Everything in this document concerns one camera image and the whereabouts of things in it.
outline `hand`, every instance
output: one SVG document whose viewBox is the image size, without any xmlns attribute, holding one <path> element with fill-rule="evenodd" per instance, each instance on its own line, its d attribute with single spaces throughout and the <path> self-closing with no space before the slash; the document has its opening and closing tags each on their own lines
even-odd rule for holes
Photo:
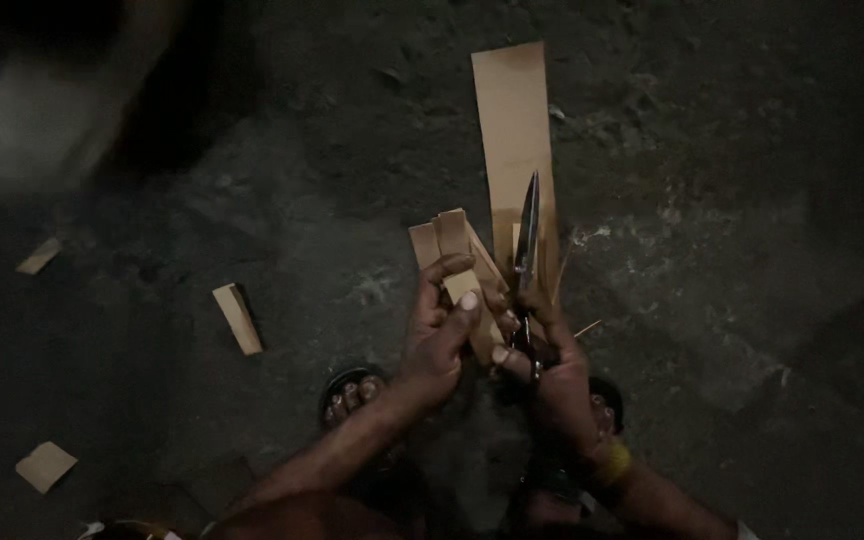
<svg viewBox="0 0 864 540">
<path fill-rule="evenodd" d="M 481 300 L 469 291 L 450 310 L 448 300 L 440 301 L 441 284 L 444 278 L 471 270 L 474 264 L 475 257 L 470 254 L 448 254 L 418 275 L 415 308 L 395 382 L 411 387 L 410 393 L 423 407 L 438 406 L 459 383 L 459 349 L 478 326 Z"/>
<path fill-rule="evenodd" d="M 506 333 L 516 330 L 519 321 L 509 311 L 508 300 L 492 292 L 486 294 L 488 308 L 495 315 L 499 328 Z M 591 457 L 599 443 L 599 429 L 595 422 L 589 396 L 589 362 L 573 337 L 569 324 L 558 307 L 549 304 L 542 292 L 530 289 L 519 293 L 519 302 L 533 314 L 545 328 L 548 345 L 535 336 L 539 358 L 551 354 L 558 363 L 542 370 L 535 390 L 536 416 L 574 446 L 582 456 Z M 512 374 L 522 383 L 531 381 L 532 360 L 518 350 L 497 345 L 492 361 L 500 369 Z"/>
</svg>

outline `concrete floor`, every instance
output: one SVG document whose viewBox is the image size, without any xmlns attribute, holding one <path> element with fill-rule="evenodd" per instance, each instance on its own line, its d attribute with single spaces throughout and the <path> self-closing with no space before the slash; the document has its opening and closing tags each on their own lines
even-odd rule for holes
<svg viewBox="0 0 864 540">
<path fill-rule="evenodd" d="M 317 436 L 334 369 L 394 369 L 405 228 L 462 206 L 491 236 L 469 54 L 538 39 L 562 302 L 602 319 L 582 344 L 630 447 L 762 538 L 864 538 L 864 5 L 306 4 L 199 18 L 215 39 L 179 43 L 97 191 L 0 203 L 0 538 L 195 530 L 193 471 L 269 470 Z M 50 235 L 62 254 L 16 273 Z M 266 352 L 235 345 L 230 282 Z M 416 439 L 493 528 L 519 413 L 470 378 Z M 14 466 L 46 440 L 79 463 L 42 497 Z"/>
</svg>

